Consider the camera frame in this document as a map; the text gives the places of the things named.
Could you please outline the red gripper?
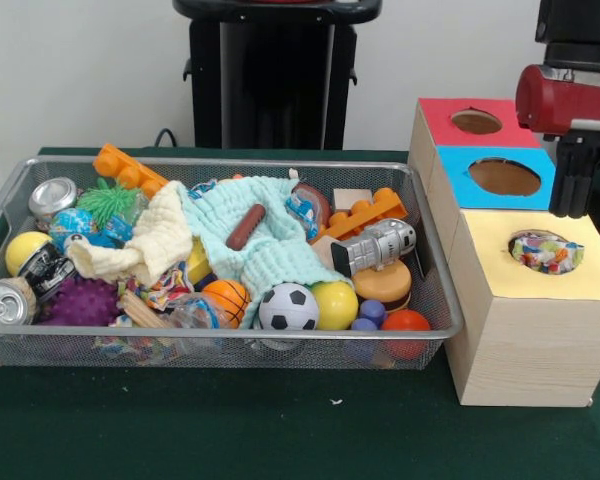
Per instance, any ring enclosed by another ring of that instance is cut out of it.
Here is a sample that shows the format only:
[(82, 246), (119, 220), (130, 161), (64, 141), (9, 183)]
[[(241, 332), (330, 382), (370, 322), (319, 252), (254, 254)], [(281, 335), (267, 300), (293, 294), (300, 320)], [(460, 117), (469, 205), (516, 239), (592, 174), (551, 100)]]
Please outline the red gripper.
[[(535, 133), (600, 133), (600, 72), (529, 65), (520, 75), (515, 106), (520, 126)], [(558, 141), (552, 214), (580, 218), (587, 213), (599, 163), (600, 135)]]

